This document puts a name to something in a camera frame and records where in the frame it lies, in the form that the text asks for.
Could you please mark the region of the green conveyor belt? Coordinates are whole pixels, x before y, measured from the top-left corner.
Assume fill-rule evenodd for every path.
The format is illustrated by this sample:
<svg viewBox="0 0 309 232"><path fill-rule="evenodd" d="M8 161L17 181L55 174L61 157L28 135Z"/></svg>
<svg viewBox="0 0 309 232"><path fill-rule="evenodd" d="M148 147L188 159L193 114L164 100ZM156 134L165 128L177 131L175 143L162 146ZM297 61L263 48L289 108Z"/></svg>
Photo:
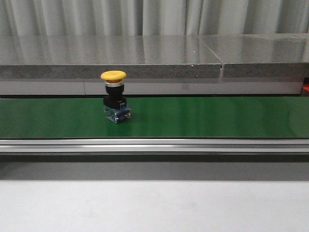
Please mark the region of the green conveyor belt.
<svg viewBox="0 0 309 232"><path fill-rule="evenodd" d="M109 121L101 98L1 99L2 139L104 137L308 138L306 97L128 98Z"/></svg>

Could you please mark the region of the grey stone slab right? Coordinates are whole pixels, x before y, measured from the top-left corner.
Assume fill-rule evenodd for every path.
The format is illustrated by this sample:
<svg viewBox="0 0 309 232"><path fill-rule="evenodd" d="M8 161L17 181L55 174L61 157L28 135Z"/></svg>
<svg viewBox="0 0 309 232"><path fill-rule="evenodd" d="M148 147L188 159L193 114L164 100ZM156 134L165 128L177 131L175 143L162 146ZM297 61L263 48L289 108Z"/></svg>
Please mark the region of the grey stone slab right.
<svg viewBox="0 0 309 232"><path fill-rule="evenodd" d="M309 35L245 34L198 37L221 61L223 78L279 78L309 75Z"/></svg>

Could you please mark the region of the grey stone slab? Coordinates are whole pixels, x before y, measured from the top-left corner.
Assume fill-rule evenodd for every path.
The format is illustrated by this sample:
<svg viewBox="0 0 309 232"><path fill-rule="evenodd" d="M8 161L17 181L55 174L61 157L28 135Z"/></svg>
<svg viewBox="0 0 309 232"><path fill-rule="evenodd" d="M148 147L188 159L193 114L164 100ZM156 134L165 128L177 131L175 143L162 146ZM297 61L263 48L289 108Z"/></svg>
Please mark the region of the grey stone slab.
<svg viewBox="0 0 309 232"><path fill-rule="evenodd" d="M196 36L1 36L1 79L218 78L219 59Z"/></svg>
<svg viewBox="0 0 309 232"><path fill-rule="evenodd" d="M309 75L309 35L245 34L198 37L221 61L223 78L279 78Z"/></svg>

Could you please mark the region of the grey stone slab left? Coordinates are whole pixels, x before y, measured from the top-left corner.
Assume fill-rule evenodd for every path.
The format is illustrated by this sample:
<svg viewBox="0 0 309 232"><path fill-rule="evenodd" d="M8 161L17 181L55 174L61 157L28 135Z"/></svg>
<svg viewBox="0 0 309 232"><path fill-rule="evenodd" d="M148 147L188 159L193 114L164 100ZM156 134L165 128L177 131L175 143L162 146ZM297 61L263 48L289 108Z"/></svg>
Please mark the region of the grey stone slab left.
<svg viewBox="0 0 309 232"><path fill-rule="evenodd" d="M1 36L1 79L218 78L219 59L196 36Z"/></svg>

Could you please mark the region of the red object at right edge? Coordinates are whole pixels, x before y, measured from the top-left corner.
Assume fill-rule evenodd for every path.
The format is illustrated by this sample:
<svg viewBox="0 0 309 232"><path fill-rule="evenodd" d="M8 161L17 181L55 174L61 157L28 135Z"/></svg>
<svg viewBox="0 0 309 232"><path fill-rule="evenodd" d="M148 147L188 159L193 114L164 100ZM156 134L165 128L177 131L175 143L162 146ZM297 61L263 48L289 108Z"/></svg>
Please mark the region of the red object at right edge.
<svg viewBox="0 0 309 232"><path fill-rule="evenodd" d="M302 86L302 92L301 92L302 97L308 97L309 96L309 83L304 84Z"/></svg>

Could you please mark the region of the grey curtain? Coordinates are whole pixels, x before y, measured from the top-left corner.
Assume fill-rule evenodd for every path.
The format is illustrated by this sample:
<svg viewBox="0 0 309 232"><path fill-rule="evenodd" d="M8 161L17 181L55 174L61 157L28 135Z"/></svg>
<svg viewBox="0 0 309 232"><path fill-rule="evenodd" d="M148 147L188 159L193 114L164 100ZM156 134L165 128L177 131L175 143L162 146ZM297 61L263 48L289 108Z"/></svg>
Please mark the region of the grey curtain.
<svg viewBox="0 0 309 232"><path fill-rule="evenodd" d="M303 33L306 0L3 0L1 35Z"/></svg>

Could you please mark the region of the aluminium conveyor side rail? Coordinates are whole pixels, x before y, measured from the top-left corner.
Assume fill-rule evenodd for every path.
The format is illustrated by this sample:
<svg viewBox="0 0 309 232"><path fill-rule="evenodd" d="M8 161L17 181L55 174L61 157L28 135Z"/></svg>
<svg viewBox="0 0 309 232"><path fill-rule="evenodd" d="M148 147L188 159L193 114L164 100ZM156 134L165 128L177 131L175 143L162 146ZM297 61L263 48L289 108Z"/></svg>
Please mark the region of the aluminium conveyor side rail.
<svg viewBox="0 0 309 232"><path fill-rule="evenodd" d="M0 142L1 153L308 154L308 139L26 139Z"/></svg>

